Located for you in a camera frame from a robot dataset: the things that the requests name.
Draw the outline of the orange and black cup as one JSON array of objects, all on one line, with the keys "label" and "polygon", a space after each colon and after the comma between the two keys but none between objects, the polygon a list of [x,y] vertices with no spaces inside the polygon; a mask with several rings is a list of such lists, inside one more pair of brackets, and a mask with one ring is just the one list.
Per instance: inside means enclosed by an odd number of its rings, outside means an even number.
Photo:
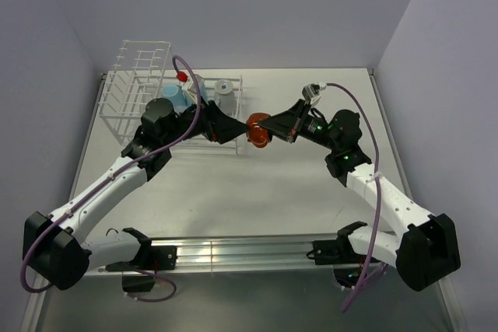
[{"label": "orange and black cup", "polygon": [[263,149],[271,141],[271,136],[265,128],[262,128],[259,121],[269,118],[267,113],[253,113],[246,120],[246,125],[249,127],[247,132],[247,141],[256,148]]}]

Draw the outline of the grey footed mug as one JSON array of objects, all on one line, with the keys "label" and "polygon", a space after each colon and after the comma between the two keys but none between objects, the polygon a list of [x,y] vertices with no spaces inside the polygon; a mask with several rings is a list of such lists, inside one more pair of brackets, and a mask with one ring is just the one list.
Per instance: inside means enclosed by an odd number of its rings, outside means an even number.
[{"label": "grey footed mug", "polygon": [[214,97],[217,107],[226,115],[233,116],[237,108],[233,83],[226,79],[220,79],[214,84]]}]

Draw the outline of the faceted light blue mug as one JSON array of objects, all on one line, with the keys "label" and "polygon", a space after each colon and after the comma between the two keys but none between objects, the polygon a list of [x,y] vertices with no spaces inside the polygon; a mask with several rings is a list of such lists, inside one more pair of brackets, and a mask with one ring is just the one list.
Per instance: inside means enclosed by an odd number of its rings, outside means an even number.
[{"label": "faceted light blue mug", "polygon": [[209,98],[208,98],[207,91],[205,88],[205,80],[199,74],[195,74],[195,79],[196,79],[196,81],[198,83],[198,87],[200,89],[201,98],[205,102],[208,102]]}]

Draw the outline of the round light blue mug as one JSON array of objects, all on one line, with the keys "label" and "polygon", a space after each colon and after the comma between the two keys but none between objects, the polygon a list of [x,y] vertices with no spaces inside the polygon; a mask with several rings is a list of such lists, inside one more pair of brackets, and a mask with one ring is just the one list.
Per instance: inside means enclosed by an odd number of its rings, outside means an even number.
[{"label": "round light blue mug", "polygon": [[177,84],[166,84],[162,89],[162,97],[168,99],[176,113],[182,114],[188,108],[188,101],[182,88]]}]

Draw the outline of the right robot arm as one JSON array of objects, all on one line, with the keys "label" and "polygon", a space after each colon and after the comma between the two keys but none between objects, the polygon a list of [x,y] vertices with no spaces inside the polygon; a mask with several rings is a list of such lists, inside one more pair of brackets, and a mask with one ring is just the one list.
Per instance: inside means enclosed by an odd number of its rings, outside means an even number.
[{"label": "right robot arm", "polygon": [[309,111],[310,106],[298,100],[258,125],[270,138],[293,143],[302,137],[329,149],[325,163],[331,176],[374,208],[392,232],[354,222],[340,229],[336,239],[315,241],[307,256],[317,265],[332,265],[353,264],[370,254],[374,261],[394,267],[417,292],[458,270],[461,258],[453,220],[419,206],[375,170],[359,146],[360,115],[340,110],[325,121]]}]

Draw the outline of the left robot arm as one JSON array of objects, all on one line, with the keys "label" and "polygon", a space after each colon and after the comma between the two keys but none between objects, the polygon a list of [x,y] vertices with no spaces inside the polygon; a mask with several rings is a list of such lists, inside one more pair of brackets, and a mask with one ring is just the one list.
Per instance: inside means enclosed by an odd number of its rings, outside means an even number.
[{"label": "left robot arm", "polygon": [[33,213],[25,222],[20,281],[28,267],[66,290],[89,270],[116,263],[143,269],[152,259],[152,241],[133,228],[123,229],[94,242],[93,228],[131,192],[149,182],[171,159],[170,149],[183,140],[203,135],[224,144],[248,132],[249,127],[225,115],[213,101],[201,101],[181,114],[164,98],[146,104],[133,140],[109,170],[49,215]]}]

